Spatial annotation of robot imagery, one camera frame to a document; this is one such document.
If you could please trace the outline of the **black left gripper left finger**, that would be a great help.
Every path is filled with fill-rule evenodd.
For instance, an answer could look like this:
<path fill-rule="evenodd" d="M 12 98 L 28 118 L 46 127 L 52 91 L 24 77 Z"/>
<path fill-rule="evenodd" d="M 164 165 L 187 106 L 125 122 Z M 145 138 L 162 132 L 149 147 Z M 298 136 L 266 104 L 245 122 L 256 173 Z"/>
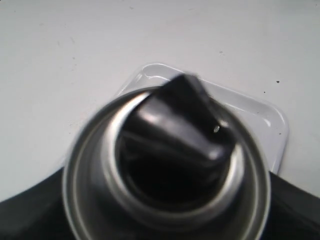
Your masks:
<path fill-rule="evenodd" d="M 54 174 L 0 203 L 2 240 L 68 240 L 62 201 L 62 173 Z"/>

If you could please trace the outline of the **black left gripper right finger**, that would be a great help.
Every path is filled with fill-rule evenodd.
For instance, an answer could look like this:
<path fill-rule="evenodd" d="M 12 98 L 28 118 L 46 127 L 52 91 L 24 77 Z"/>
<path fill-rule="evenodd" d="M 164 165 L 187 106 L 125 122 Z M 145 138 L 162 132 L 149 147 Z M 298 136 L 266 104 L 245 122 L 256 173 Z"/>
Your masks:
<path fill-rule="evenodd" d="M 270 173 L 268 240 L 318 240 L 320 199 Z"/>

